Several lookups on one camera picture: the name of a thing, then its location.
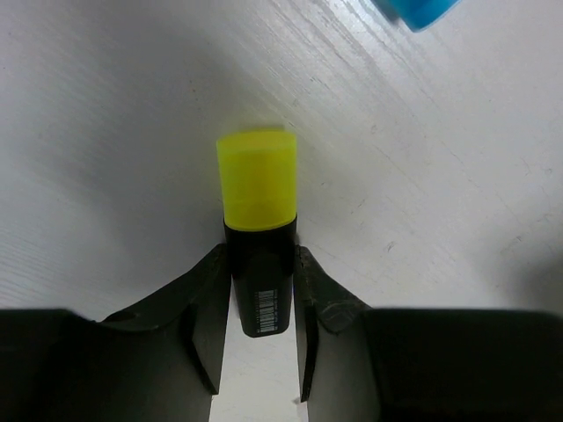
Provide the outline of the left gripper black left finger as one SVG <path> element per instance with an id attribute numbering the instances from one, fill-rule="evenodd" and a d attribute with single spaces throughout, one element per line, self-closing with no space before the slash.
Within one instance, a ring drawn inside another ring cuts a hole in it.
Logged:
<path id="1" fill-rule="evenodd" d="M 100 322 L 66 309 L 3 310 L 2 420 L 208 420 L 229 294 L 219 244 L 187 273 Z"/>

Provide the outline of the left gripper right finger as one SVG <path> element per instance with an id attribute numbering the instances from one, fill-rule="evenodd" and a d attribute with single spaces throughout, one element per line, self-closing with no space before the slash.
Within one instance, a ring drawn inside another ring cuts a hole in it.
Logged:
<path id="1" fill-rule="evenodd" d="M 562 320 L 375 309 L 296 248 L 301 400 L 311 421 L 559 421 Z"/>

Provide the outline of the black yellow highlighter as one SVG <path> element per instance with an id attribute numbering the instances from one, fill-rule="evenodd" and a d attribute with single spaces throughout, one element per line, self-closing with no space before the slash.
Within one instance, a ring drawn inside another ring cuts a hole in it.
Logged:
<path id="1" fill-rule="evenodd" d="M 289 326 L 296 245 L 296 136 L 255 128 L 216 143 L 223 226 L 245 335 Z"/>

